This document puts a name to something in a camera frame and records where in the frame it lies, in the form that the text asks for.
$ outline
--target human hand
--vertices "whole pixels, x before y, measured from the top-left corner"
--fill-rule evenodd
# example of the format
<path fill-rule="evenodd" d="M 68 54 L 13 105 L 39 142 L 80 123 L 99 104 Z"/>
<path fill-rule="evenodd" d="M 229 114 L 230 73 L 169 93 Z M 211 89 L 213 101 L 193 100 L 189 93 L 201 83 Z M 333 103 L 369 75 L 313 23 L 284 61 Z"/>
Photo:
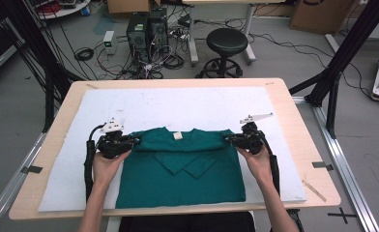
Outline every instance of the human hand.
<path fill-rule="evenodd" d="M 248 168 L 259 186 L 272 182 L 271 162 L 268 149 L 265 145 L 262 146 L 256 155 L 243 148 L 237 147 L 237 150 L 247 161 Z"/>
<path fill-rule="evenodd" d="M 115 159 L 104 158 L 101 152 L 96 153 L 93 161 L 94 186 L 101 185 L 108 188 L 121 162 L 125 160 L 130 153 L 131 150 L 121 154 Z"/>

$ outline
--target folded shirt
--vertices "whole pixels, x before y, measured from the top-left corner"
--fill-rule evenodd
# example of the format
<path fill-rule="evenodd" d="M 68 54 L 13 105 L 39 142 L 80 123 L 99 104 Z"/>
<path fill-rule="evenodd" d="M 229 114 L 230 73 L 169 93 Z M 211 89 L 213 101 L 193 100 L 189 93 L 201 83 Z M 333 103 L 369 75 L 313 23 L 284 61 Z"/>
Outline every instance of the folded shirt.
<path fill-rule="evenodd" d="M 138 133 L 142 142 L 124 161 L 116 208 L 246 200 L 238 153 L 222 139 L 230 130 Z"/>

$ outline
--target chair wheel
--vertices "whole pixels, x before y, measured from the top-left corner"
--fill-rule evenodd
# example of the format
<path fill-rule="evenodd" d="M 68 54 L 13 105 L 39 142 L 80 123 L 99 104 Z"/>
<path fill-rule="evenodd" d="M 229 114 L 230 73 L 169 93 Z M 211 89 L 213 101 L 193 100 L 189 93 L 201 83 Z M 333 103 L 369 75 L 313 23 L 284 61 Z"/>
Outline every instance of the chair wheel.
<path fill-rule="evenodd" d="M 197 74 L 195 76 L 195 78 L 202 78 L 202 77 L 204 77 L 204 72 L 203 71 L 201 71 L 199 74 Z"/>
<path fill-rule="evenodd" d="M 244 72 L 241 70 L 241 69 L 237 69 L 235 71 L 236 75 L 238 75 L 238 77 L 242 76 L 244 74 Z"/>

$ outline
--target table leg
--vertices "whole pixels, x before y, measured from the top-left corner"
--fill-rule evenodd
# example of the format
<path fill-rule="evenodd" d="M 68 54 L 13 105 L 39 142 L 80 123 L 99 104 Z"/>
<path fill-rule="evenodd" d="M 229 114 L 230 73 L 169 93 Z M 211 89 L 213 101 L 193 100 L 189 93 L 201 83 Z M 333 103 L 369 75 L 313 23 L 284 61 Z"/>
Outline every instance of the table leg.
<path fill-rule="evenodd" d="M 256 7 L 256 4 L 249 4 L 248 10 L 247 10 L 247 17 L 246 17 L 245 28 L 244 28 L 244 34 L 247 37 L 249 34 L 250 23 L 252 22 L 253 12 L 255 10 L 255 7 Z M 255 54 L 253 53 L 252 48 L 250 48 L 250 44 L 248 44 L 248 47 L 245 50 L 245 52 L 247 53 L 249 65 L 250 63 L 256 61 Z"/>
<path fill-rule="evenodd" d="M 196 46 L 195 46 L 195 37 L 194 37 L 194 30 L 193 30 L 193 24 L 195 22 L 194 19 L 194 6 L 189 6 L 189 18 L 190 18 L 190 25 L 189 25 L 189 56 L 192 66 L 195 66 L 196 63 L 198 63 L 198 54 L 196 52 Z"/>

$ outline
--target forearm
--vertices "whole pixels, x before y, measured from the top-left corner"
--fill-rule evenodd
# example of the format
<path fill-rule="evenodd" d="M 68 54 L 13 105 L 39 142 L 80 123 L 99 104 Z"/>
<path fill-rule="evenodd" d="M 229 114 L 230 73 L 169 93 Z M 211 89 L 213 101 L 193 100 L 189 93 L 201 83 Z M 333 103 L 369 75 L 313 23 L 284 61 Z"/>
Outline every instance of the forearm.
<path fill-rule="evenodd" d="M 100 231 L 100 225 L 102 223 L 102 208 L 107 190 L 108 186 L 94 184 L 84 211 L 83 219 L 78 228 L 79 232 Z"/>
<path fill-rule="evenodd" d="M 264 196 L 273 231 L 298 231 L 295 222 L 286 212 L 274 184 L 272 182 L 260 183 L 259 187 Z"/>

